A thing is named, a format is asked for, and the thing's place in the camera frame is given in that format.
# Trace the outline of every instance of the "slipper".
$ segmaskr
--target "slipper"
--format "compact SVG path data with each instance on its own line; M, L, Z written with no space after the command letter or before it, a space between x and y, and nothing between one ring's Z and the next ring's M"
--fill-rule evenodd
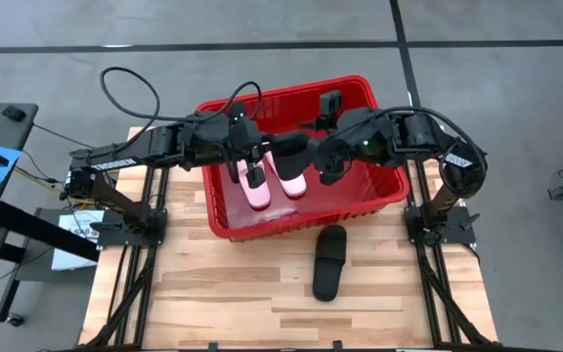
M347 258L347 232L340 225L325 227L317 240L312 293L322 302L330 302L338 293L340 273Z
M246 196L246 201L249 202L252 208L256 210L264 209L265 207L269 206L271 203L271 192L269 191L269 185L266 181L252 189L249 187L249 181L246 178L246 173L248 168L246 167L246 162L244 160L240 160L237 162L238 167L238 178L240 180L240 185L242 190L244 191L244 195ZM264 170L264 163L262 160L257 163L257 167L260 167Z
M305 178L303 177L303 174L299 175L299 177L293 178L292 180L284 181L280 178L280 175L278 175L278 170L275 167L275 162L273 161L273 154L271 152L266 152L264 156L273 169L273 172L275 172L275 176L277 176L278 180L280 180L283 192L289 198L299 198L305 194L307 186L305 184Z

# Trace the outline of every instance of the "wooden table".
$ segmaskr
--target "wooden table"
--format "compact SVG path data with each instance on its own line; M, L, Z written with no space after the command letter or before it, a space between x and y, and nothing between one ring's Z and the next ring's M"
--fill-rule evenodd
M427 162L426 172L435 193L441 185L437 164ZM139 199L144 178L144 167L121 170L117 189ZM218 341L220 348L331 348L337 339L357 348L431 346L405 206L405 201L390 204L341 224L348 234L347 263L338 297L321 303L310 287L321 228L250 242L219 239L208 227L200 169L172 168L169 227L155 262L144 347L204 348ZM458 244L443 249L455 301L482 334L496 339L477 259ZM120 253L116 247L101 254L81 343L106 321ZM139 268L145 254L141 257ZM436 301L448 340L444 308ZM133 340L137 308L135 302L126 342Z

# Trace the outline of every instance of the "white paper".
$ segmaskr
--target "white paper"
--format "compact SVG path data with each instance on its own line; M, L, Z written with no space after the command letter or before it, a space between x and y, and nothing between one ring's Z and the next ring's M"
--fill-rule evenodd
M101 222L103 219L103 210L75 210L74 217L72 214L61 215L58 226L76 234L79 237L85 237L87 240L97 243L99 233L91 229L90 224L94 222ZM51 263L51 270L74 270L95 265L97 265L97 263L92 260L56 249L54 250L54 260Z

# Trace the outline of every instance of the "pink slipper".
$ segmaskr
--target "pink slipper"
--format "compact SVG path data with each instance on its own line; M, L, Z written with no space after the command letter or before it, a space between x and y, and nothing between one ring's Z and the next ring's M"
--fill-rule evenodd
M249 182L246 179L246 173L248 168L246 167L246 162L240 160L237 162L238 166L238 178L240 179L240 185L246 196L246 201L249 202L252 208L256 210L264 209L271 203L271 192L269 191L269 185L266 181L259 187L252 189L249 188ZM264 163L262 160L257 163L257 167L261 167L264 170Z
M266 157L267 161L269 161L269 165L273 169L273 172L275 172L275 175L278 177L278 180L280 180L280 184L281 184L281 188L283 189L283 192L289 198L299 198L305 194L307 186L305 184L305 178L303 177L303 174L299 175L299 177L294 178L292 180L284 181L280 179L280 175L278 175L278 170L275 168L275 162L273 161L273 154L271 154L271 152L267 152L266 154L264 154L264 156Z

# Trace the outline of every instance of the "label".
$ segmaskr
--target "label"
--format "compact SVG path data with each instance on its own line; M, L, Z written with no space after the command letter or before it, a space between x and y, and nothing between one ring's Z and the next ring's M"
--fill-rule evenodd
M117 167L126 167L132 165L137 165L137 162L134 161L134 159L129 158L124 160L105 162L99 165L92 165L91 167L97 171L106 171Z
M461 168L466 168L473 164L471 161L455 154L447 154L445 161L451 165L455 165Z

